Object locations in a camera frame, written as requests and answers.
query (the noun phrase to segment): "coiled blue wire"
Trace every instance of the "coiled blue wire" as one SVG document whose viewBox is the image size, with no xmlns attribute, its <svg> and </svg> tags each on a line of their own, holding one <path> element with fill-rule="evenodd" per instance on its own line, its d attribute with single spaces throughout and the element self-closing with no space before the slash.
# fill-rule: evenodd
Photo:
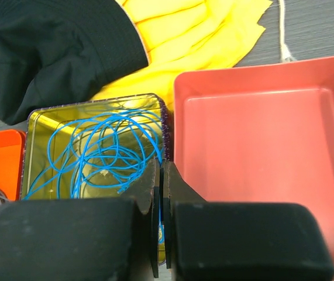
<svg viewBox="0 0 334 281">
<path fill-rule="evenodd" d="M 140 124 L 135 121 L 135 118 L 142 118 L 147 122 Z M 71 121 L 59 127 L 54 131 L 47 144 L 49 166 L 35 178 L 30 185 L 29 192 L 23 199 L 29 199 L 54 180 L 56 180 L 56 197 L 60 198 L 61 178 L 69 172 L 72 172 L 70 181 L 71 198 L 80 197 L 82 184 L 85 187 L 91 186 L 99 189 L 118 188 L 119 193 L 123 192 L 131 182 L 142 175 L 147 162 L 151 158 L 156 157 L 160 163 L 162 161 L 163 143 L 159 134 L 150 124 L 157 126 L 161 131 L 161 119 L 157 114 L 144 109 L 129 109 L 119 113 L 105 112 L 87 119 Z M 55 137 L 66 127 L 74 127 L 70 141 L 63 152 L 53 160 L 51 152 L 53 151 Z M 119 135 L 125 132 L 132 133 L 139 152 L 120 143 Z M 145 136 L 152 145 L 153 151 L 148 155 L 138 135 Z M 78 151 L 77 144 L 79 144 L 78 147 L 81 147 L 83 142 L 82 151 Z M 104 145 L 104 142 L 110 142 L 111 144 Z M 85 175 L 83 168 L 87 165 L 94 168 L 94 171 Z M 51 169 L 56 174 L 40 186 L 36 186 L 38 181 Z M 94 175 L 103 171 L 111 174 L 117 183 L 97 185 L 90 181 Z"/>
</svg>

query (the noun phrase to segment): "white rope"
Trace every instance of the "white rope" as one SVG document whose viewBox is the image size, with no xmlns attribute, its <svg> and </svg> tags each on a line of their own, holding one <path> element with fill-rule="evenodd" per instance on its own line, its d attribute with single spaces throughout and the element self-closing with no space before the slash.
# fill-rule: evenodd
<svg viewBox="0 0 334 281">
<path fill-rule="evenodd" d="M 286 63 L 289 61 L 296 60 L 292 56 L 288 45 L 285 42 L 285 0 L 278 0 L 280 6 L 280 53 L 281 53 L 281 62 Z"/>
</svg>

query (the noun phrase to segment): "orange plastic container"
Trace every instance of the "orange plastic container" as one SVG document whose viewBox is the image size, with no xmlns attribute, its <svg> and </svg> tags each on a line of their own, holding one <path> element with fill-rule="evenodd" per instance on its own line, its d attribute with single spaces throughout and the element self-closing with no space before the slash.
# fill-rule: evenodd
<svg viewBox="0 0 334 281">
<path fill-rule="evenodd" d="M 20 195 L 25 133 L 0 131 L 0 190 L 11 201 Z"/>
<path fill-rule="evenodd" d="M 300 203 L 334 258 L 334 57 L 183 73 L 174 117 L 175 163 L 201 196 Z"/>
</svg>

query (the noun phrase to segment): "blue cable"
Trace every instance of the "blue cable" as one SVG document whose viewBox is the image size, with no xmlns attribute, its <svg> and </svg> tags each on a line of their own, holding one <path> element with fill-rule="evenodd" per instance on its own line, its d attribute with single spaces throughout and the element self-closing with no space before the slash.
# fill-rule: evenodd
<svg viewBox="0 0 334 281">
<path fill-rule="evenodd" d="M 136 122 L 135 118 L 146 120 L 145 123 Z M 161 118 L 154 112 L 144 109 L 129 109 L 120 113 L 105 112 L 96 116 L 71 121 L 59 127 L 53 132 L 47 143 L 47 160 L 49 167 L 45 168 L 30 185 L 29 192 L 23 198 L 30 199 L 32 195 L 45 188 L 56 180 L 56 197 L 60 198 L 60 183 L 64 174 L 71 172 L 70 198 L 79 198 L 82 185 L 99 189 L 118 188 L 118 193 L 125 191 L 131 182 L 138 179 L 144 172 L 147 162 L 156 156 L 161 163 L 163 148 L 162 140 L 150 126 L 157 126 L 161 131 Z M 75 127 L 71 138 L 58 157 L 53 160 L 53 143 L 56 135 L 66 127 Z M 123 133 L 132 134 L 132 142 L 137 146 L 136 150 L 120 143 Z M 153 150 L 146 153 L 141 138 L 146 137 Z M 37 183 L 48 171 L 56 173 L 40 186 Z M 109 185 L 97 185 L 91 182 L 93 176 L 106 171 L 117 183 Z"/>
</svg>

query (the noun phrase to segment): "gray wood grain surface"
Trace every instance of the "gray wood grain surface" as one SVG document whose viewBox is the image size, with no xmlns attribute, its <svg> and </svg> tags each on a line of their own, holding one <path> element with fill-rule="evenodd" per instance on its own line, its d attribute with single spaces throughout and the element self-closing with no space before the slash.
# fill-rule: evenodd
<svg viewBox="0 0 334 281">
<path fill-rule="evenodd" d="M 286 39 L 294 57 L 298 60 L 334 55 L 334 0 L 285 0 Z M 278 3 L 277 0 L 264 14 L 260 24 L 267 30 L 255 48 L 238 64 L 251 66 L 278 63 Z M 11 128 L 0 122 L 0 130 Z M 25 124 L 13 126 L 25 129 Z M 171 280 L 166 269 L 159 280 Z"/>
</svg>

